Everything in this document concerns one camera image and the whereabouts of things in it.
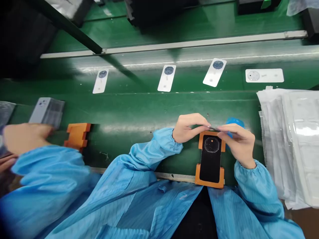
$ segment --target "stack of plastic bags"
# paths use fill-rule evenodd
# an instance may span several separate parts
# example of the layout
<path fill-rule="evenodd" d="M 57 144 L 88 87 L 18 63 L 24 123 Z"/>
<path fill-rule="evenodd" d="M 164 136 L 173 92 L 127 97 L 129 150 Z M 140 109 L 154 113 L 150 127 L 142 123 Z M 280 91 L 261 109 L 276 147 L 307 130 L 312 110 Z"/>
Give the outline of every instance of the stack of plastic bags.
<path fill-rule="evenodd" d="M 257 92 L 266 167 L 288 209 L 319 207 L 319 91 Z"/>

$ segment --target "orange fixture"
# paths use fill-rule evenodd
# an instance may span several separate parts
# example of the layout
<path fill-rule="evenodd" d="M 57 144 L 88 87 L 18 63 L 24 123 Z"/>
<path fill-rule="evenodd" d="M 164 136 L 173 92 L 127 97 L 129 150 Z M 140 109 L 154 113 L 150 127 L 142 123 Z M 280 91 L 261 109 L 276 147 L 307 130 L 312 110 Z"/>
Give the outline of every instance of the orange fixture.
<path fill-rule="evenodd" d="M 82 153 L 82 149 L 87 145 L 87 140 L 85 139 L 86 132 L 89 132 L 90 128 L 90 123 L 69 124 L 67 132 L 70 133 L 70 135 L 69 139 L 64 141 L 64 146 L 77 149 Z"/>
<path fill-rule="evenodd" d="M 212 132 L 212 131 L 201 132 L 199 135 L 198 148 L 203 149 L 204 135 L 217 136 L 217 134 L 218 134 L 218 132 Z M 225 149 L 226 149 L 226 142 L 224 140 L 222 140 L 221 151 L 225 152 Z M 197 164 L 196 165 L 196 173 L 195 173 L 195 184 L 203 185 L 203 186 L 207 186 L 207 187 L 212 187 L 212 188 L 219 188 L 219 189 L 224 188 L 225 170 L 223 167 L 220 167 L 219 182 L 218 183 L 200 180 L 199 179 L 199 172 L 200 172 L 200 164 Z"/>

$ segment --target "elastic cuff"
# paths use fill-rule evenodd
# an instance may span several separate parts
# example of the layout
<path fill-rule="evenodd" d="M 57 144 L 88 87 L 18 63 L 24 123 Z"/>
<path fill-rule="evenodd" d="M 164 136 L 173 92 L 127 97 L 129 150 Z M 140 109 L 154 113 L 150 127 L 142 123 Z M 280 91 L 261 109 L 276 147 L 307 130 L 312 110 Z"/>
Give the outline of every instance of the elastic cuff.
<path fill-rule="evenodd" d="M 178 154 L 183 149 L 183 144 L 173 139 L 173 128 L 163 128 L 154 132 L 154 139 L 165 150 Z"/>
<path fill-rule="evenodd" d="M 256 171 L 259 171 L 260 170 L 260 167 L 263 166 L 259 161 L 255 160 L 255 163 L 256 163 L 256 167 L 253 168 L 253 169 L 248 169 L 248 168 L 245 168 L 244 166 L 242 166 L 240 164 L 240 162 L 237 160 L 236 163 L 235 163 L 235 166 L 234 166 L 234 169 L 235 171 L 238 170 L 240 171 L 240 173 L 255 173 Z"/>

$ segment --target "green surface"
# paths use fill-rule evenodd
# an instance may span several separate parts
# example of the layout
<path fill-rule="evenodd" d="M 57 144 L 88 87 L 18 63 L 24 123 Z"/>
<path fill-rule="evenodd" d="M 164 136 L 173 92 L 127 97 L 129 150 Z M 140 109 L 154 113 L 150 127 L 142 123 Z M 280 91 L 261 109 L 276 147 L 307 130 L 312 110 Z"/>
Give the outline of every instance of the green surface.
<path fill-rule="evenodd" d="M 94 2 L 84 20 L 87 22 L 114 17 L 126 17 L 126 7 L 124 1 L 107 1 L 103 6 L 99 6 Z"/>
<path fill-rule="evenodd" d="M 202 83 L 214 57 L 227 60 L 216 88 Z M 165 64 L 175 64 L 176 73 L 171 92 L 160 93 L 157 86 Z M 195 112 L 209 113 L 213 125 L 224 124 L 228 117 L 243 120 L 256 135 L 254 157 L 264 162 L 256 92 L 266 85 L 309 89 L 318 84 L 318 65 L 319 46 L 304 45 L 301 40 L 42 59 L 28 80 L 1 80 L 0 100 L 17 103 L 10 123 L 27 122 L 39 97 L 64 100 L 61 128 L 50 141 L 62 145 L 69 123 L 94 124 L 84 160 L 95 167 L 107 167 L 116 156 L 128 153 L 132 144 L 149 141 L 154 130 L 174 127 L 180 114 Z M 110 69 L 106 90 L 94 95 L 96 74 L 103 67 Z M 254 68 L 282 68 L 285 81 L 246 83 L 245 70 Z M 198 162 L 195 137 L 157 171 L 194 175 Z M 234 162 L 230 152 L 222 153 L 228 185 L 236 183 Z"/>
<path fill-rule="evenodd" d="M 110 12 L 120 4 L 106 4 Z M 186 9 L 181 15 L 141 33 L 126 17 L 86 21 L 81 30 L 102 48 L 203 40 L 242 35 L 302 30 L 299 15 L 286 16 L 288 0 L 282 0 L 274 12 L 237 15 L 236 2 Z M 101 18 L 104 13 L 92 7 L 88 18 Z M 87 50 L 66 32 L 60 30 L 48 52 Z"/>

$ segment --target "hand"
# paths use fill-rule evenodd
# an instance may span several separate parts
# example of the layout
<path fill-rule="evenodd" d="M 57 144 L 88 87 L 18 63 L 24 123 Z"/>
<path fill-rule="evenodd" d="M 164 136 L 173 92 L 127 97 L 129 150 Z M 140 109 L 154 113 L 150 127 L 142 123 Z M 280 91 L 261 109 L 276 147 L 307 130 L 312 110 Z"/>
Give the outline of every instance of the hand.
<path fill-rule="evenodd" d="M 3 130 L 4 144 L 14 154 L 24 154 L 33 149 L 50 145 L 46 138 L 53 128 L 47 124 L 11 124 Z"/>
<path fill-rule="evenodd" d="M 235 123 L 220 126 L 218 129 L 221 132 L 219 132 L 217 136 L 228 144 L 233 156 L 240 164 L 248 169 L 255 168 L 256 163 L 253 159 L 255 136 L 250 131 Z M 233 138 L 227 135 L 228 131 L 235 133 Z"/>
<path fill-rule="evenodd" d="M 15 164 L 15 162 L 17 161 L 17 158 L 18 158 L 17 155 L 12 154 L 10 156 L 7 156 L 7 157 L 0 159 L 0 173 L 11 168 Z"/>
<path fill-rule="evenodd" d="M 202 126 L 191 129 L 190 126 L 194 124 L 200 124 Z M 187 142 L 199 133 L 209 130 L 209 128 L 203 125 L 210 126 L 210 123 L 199 113 L 180 115 L 173 130 L 173 139 L 177 143 Z"/>

